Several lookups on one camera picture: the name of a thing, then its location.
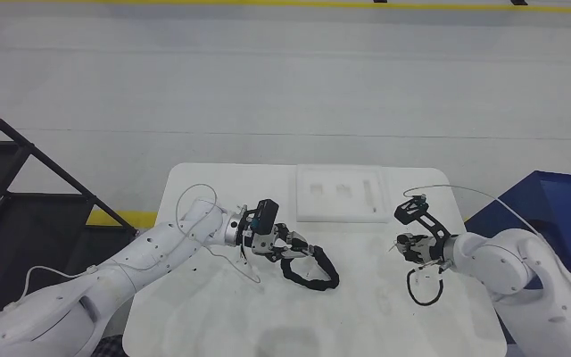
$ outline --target yellow tape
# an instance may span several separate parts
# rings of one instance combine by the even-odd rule
[[[496,4],[383,4],[344,3],[303,0],[0,0],[0,3],[94,3],[94,4],[200,4],[200,5],[261,5],[308,6],[332,8],[400,9],[400,10],[455,10],[455,11],[511,11],[511,12],[560,12],[571,13],[570,6],[514,6]]]
[[[157,220],[157,212],[117,211],[117,213],[135,228],[152,228]],[[91,212],[87,219],[87,225],[120,226],[118,222],[101,210]]]

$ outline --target metal bar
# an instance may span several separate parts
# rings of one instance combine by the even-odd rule
[[[22,134],[20,134],[16,129],[12,128],[8,125],[7,122],[0,119],[0,130],[2,130],[10,139],[18,143],[19,145],[26,146],[30,153],[40,160],[45,166],[47,166],[50,170],[58,174],[62,179],[64,179],[67,183],[72,185],[75,189],[77,189],[82,195],[87,198],[94,198],[95,205],[101,208],[105,213],[109,214],[114,220],[118,221],[121,226],[127,228],[133,235],[137,233],[137,230],[133,228],[130,224],[128,224],[124,219],[121,218],[119,214],[117,214],[114,210],[111,209],[107,204],[101,201],[97,196],[91,193],[86,187],[81,185],[79,181],[74,179],[69,173],[67,173],[61,166],[55,163],[52,159],[50,159],[46,154],[44,154],[40,149],[38,149],[33,143],[29,142],[27,138],[25,138]]]
[[[4,174],[3,178],[0,178],[0,195],[3,195],[8,191],[8,187],[12,184],[12,181],[20,172],[24,162],[28,159],[30,151],[27,146],[19,146],[18,151],[12,158],[10,162],[10,169]]]

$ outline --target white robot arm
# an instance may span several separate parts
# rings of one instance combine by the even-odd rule
[[[401,223],[416,220],[432,233],[431,237],[398,236],[397,248],[405,259],[423,267],[436,263],[441,273],[450,268],[478,279],[525,356],[568,356],[569,272],[548,244],[523,229],[507,229],[491,239],[474,233],[452,236],[427,208],[426,198],[419,195],[399,206],[394,214]],[[542,289],[525,289],[535,277],[541,280]],[[418,303],[427,306],[436,301]]]
[[[90,356],[123,303],[203,246],[244,242],[243,248],[251,247],[272,262],[312,255],[307,243],[299,249],[275,247],[278,238],[289,244],[292,239],[305,242],[285,225],[274,226],[277,208],[273,201],[264,200],[255,210],[244,206],[235,213],[208,199],[196,199],[179,227],[177,222],[158,224],[81,277],[6,306],[0,312],[0,356]]]

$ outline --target gray floor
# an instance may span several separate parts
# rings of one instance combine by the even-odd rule
[[[156,211],[179,162],[436,167],[497,195],[571,172],[568,23],[0,4],[0,116],[118,210]],[[14,189],[68,188],[30,163]],[[457,198],[465,217],[487,203]]]

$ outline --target black cable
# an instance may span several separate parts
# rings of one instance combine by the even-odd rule
[[[420,267],[418,268],[418,271],[421,271],[422,269],[424,269],[425,267]],[[443,290],[444,290],[444,282],[442,280],[442,277],[440,277],[440,288],[438,289],[438,294],[436,295],[436,297],[434,299],[432,299],[431,301],[427,302],[427,303],[421,303],[419,300],[417,300],[417,298],[414,296],[414,294],[412,294],[412,290],[410,289],[410,276],[412,274],[414,274],[416,270],[411,270],[409,271],[409,273],[407,274],[407,288],[409,289],[409,295],[410,298],[412,298],[412,301],[414,301],[415,303],[417,303],[417,305],[420,306],[430,306],[433,303],[436,303],[438,300],[440,300],[440,296],[443,294]],[[440,267],[438,268],[438,275],[441,275],[443,273],[443,268]]]

